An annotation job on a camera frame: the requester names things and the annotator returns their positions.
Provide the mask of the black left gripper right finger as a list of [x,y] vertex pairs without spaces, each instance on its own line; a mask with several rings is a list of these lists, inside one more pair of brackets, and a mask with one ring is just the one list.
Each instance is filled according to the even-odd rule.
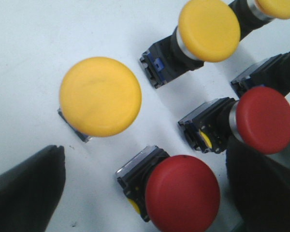
[[226,151],[232,196],[248,232],[290,232],[290,169],[230,138]]

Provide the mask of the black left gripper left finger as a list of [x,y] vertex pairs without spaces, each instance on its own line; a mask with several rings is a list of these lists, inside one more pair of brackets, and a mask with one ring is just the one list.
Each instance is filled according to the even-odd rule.
[[64,147],[48,145],[0,175],[0,232],[44,232],[66,181]]

